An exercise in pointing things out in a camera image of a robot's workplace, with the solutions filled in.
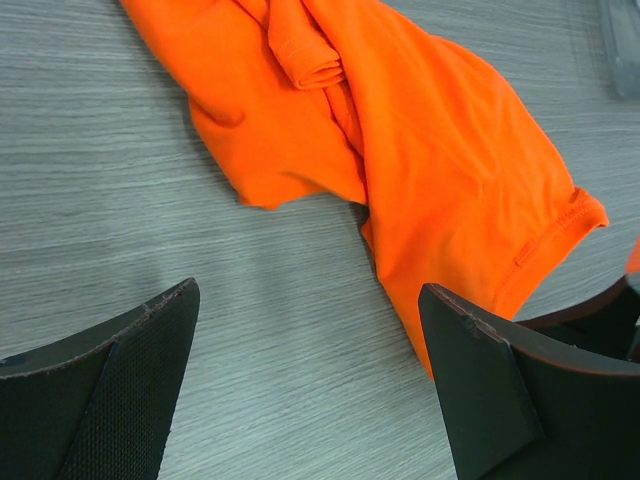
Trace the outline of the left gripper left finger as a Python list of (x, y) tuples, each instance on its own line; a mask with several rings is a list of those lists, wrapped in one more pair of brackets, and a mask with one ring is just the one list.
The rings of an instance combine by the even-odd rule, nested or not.
[(2, 478), (157, 478), (199, 305), (188, 278), (108, 321), (2, 359)]

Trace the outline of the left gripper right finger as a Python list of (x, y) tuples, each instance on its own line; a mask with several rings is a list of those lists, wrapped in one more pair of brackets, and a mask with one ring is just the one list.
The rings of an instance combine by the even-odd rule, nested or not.
[(628, 277), (521, 322), (436, 284), (419, 310), (459, 478), (638, 477), (639, 294)]

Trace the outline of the orange t shirt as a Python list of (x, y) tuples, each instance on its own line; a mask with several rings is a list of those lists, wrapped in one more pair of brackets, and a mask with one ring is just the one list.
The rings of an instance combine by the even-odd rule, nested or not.
[(512, 319), (604, 206), (489, 63), (379, 1), (127, 1), (249, 206), (365, 206), (375, 272), (424, 368), (440, 284)]

